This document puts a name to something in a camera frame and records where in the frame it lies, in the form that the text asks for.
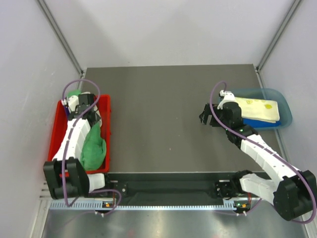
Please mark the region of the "blue towel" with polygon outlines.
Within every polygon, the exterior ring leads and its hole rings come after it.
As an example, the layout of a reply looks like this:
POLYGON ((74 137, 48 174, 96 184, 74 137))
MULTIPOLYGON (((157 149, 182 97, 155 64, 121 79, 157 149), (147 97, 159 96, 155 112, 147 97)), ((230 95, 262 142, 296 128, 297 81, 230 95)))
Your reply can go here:
POLYGON ((267 122, 261 120, 254 120, 254 119, 243 119, 244 124, 248 124, 253 128, 267 128, 267 127, 277 127, 281 125, 280 121, 277 122, 267 122))

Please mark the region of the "yellow patterned towel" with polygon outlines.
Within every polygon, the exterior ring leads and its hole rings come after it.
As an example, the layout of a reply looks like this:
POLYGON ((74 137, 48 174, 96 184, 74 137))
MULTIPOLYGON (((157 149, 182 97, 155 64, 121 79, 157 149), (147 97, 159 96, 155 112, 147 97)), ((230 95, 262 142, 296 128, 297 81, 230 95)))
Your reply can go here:
POLYGON ((236 97, 242 118, 275 123, 280 120, 278 103, 273 100, 236 97))

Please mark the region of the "green towel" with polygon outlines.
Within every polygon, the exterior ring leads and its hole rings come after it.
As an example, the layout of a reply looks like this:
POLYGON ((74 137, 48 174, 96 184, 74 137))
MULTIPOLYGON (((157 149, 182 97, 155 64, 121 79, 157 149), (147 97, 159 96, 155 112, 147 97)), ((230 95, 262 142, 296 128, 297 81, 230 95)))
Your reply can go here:
MULTIPOLYGON (((82 93, 74 90, 68 93, 67 97, 82 93)), ((101 126, 95 124, 90 126, 88 121, 81 118, 71 119, 71 113, 67 122, 67 135, 65 136, 65 160, 69 158, 78 159, 84 170, 98 169, 106 155, 106 142, 101 138, 101 126)))

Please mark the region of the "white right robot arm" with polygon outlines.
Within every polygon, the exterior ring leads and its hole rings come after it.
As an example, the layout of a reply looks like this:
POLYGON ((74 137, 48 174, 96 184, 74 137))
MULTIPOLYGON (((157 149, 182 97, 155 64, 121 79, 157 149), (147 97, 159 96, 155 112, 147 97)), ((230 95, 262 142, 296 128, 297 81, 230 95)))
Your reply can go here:
POLYGON ((264 179, 245 170, 231 179, 231 190, 237 196, 252 193, 270 203, 286 221, 308 212, 310 223, 317 214, 317 182, 315 175, 301 171, 272 150, 251 126, 244 124, 241 109, 235 102, 223 105, 205 104, 199 115, 202 124, 223 127, 228 140, 251 157, 269 176, 264 179))

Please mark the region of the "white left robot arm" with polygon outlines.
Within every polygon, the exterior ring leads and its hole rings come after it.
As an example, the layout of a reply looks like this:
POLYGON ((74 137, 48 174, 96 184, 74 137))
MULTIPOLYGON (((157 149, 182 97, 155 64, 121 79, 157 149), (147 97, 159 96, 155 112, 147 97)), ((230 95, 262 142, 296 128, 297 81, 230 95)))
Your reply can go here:
POLYGON ((102 117, 95 96, 90 92, 64 100, 69 115, 67 129, 59 149, 51 161, 45 162, 44 174, 53 199, 88 196, 96 191, 100 196, 112 192, 112 184, 97 170, 106 156, 106 141, 101 137, 102 117))

